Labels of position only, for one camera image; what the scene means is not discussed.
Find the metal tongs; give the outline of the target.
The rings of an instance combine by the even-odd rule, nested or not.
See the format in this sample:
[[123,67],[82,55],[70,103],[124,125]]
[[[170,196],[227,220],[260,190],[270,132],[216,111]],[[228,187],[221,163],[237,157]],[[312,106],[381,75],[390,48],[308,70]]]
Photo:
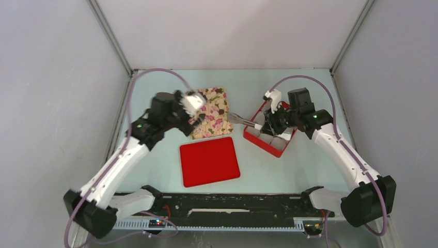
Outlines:
[[256,130],[261,131],[263,128],[263,125],[260,125],[258,123],[255,123],[253,121],[247,120],[245,118],[242,118],[241,116],[237,115],[236,113],[233,112],[228,112],[227,113],[227,119],[230,123],[233,124],[242,124],[245,125],[247,127],[251,127],[254,128]]

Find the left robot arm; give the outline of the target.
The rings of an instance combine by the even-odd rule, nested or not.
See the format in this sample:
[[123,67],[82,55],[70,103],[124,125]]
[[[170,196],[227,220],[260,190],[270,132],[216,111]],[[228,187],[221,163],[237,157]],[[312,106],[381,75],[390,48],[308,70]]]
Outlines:
[[64,202],[69,215],[81,228],[97,239],[108,235],[116,222],[147,211],[157,215],[163,209],[161,192],[151,186],[134,193],[115,193],[128,173],[164,138],[165,132],[178,129],[189,136],[203,121],[191,119],[205,106],[207,99],[199,92],[159,92],[150,108],[129,126],[122,144],[93,178],[79,191],[69,190]]

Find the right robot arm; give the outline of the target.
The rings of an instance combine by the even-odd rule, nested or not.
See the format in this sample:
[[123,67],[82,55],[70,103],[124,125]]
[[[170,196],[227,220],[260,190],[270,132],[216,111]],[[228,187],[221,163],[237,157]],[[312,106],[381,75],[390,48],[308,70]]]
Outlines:
[[316,110],[306,88],[288,92],[289,107],[283,107],[281,92],[274,89],[263,97],[271,107],[265,111],[264,130],[281,134],[297,129],[314,141],[332,160],[348,186],[348,192],[314,187],[304,191],[301,211],[313,216],[320,209],[340,214],[353,227],[379,218],[387,220],[392,212],[396,182],[381,176],[352,148],[327,110]]

